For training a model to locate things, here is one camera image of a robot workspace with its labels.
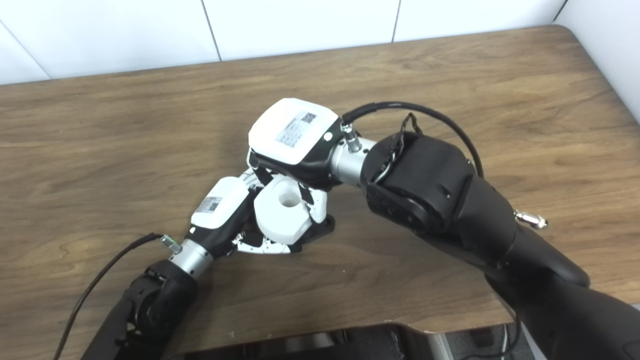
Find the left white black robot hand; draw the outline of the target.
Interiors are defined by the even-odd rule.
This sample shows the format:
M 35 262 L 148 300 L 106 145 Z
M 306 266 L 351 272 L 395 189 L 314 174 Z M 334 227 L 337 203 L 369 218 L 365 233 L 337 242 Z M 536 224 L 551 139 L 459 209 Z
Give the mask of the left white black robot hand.
M 190 217 L 186 239 L 201 246 L 212 259 L 235 251 L 256 255 L 288 255 L 294 250 L 275 243 L 258 228 L 254 201 L 264 185 L 247 169 L 237 177 L 223 177 Z

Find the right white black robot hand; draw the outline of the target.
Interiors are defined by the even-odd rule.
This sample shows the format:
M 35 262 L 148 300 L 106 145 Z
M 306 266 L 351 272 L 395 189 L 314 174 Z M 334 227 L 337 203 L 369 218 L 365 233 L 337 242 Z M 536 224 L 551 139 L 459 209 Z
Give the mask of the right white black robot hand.
M 344 139 L 338 114 L 322 105 L 282 98 L 269 107 L 247 135 L 247 164 L 267 185 L 275 174 L 298 184 L 314 223 L 326 221 L 327 192 L 339 184 L 330 158 Z

